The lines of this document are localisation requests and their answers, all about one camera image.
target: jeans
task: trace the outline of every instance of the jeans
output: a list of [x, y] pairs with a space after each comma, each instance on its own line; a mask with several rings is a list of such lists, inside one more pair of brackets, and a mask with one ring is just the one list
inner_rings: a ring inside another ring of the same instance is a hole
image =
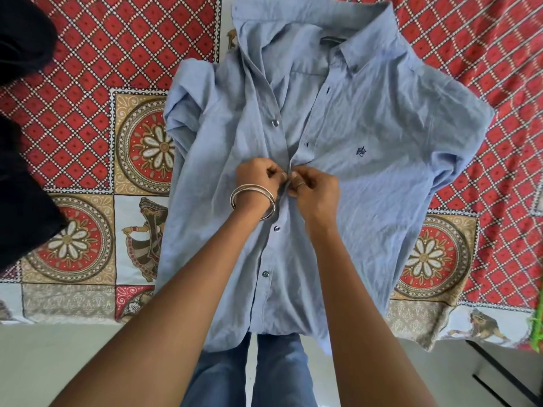
[[[201, 352], [181, 407], [242, 407], [251, 334], [217, 353]], [[317, 407], [300, 336], [258, 335], [253, 407]]]

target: button-down shirt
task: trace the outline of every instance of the button-down shirt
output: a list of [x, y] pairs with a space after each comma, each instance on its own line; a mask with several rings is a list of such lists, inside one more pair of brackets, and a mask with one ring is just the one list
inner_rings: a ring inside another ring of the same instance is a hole
[[[234, 0], [232, 16], [239, 47], [221, 64], [182, 61], [166, 101], [177, 154], [158, 288], [231, 212], [237, 165], [268, 157], [339, 178], [338, 228], [384, 313], [433, 193], [475, 155], [493, 110], [417, 58], [390, 3]], [[315, 252], [287, 196], [245, 244], [205, 349], [247, 331], [329, 350]]]

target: hand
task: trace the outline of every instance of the hand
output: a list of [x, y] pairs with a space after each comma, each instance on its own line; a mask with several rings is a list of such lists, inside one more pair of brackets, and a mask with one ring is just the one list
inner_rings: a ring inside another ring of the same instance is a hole
[[[279, 186], [287, 181], [287, 173], [269, 158], [253, 158], [236, 169], [236, 184], [256, 184], [268, 189], [277, 199]], [[270, 208], [266, 196], [256, 191], [243, 191], [236, 197], [236, 209], [255, 212], [259, 217]]]
[[288, 194], [298, 199], [310, 237], [315, 232], [337, 229], [340, 193], [337, 177], [304, 165], [293, 168]]

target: shirt sleeve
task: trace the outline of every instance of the shirt sleeve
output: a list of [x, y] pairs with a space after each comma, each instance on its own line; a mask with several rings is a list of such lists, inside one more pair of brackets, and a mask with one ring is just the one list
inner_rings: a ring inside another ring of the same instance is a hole
[[475, 156], [494, 110], [456, 80], [437, 100], [430, 126], [432, 193], [452, 183]]
[[164, 108], [166, 131], [185, 157], [200, 128], [200, 116], [216, 101], [215, 66], [208, 61], [181, 61]]

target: white tile floor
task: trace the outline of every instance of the white tile floor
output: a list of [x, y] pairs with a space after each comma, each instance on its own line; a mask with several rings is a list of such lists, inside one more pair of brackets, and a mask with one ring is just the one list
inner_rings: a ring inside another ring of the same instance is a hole
[[[45, 407], [83, 364], [104, 345], [116, 326], [0, 326], [0, 406]], [[303, 340], [320, 406], [338, 407], [332, 360], [311, 339]], [[471, 377], [480, 377], [514, 407], [532, 404], [462, 341], [438, 342], [431, 353], [402, 341], [440, 407], [499, 407]], [[534, 353], [487, 347], [533, 391], [542, 380], [543, 358]], [[251, 394], [256, 348], [249, 349], [247, 389]]]

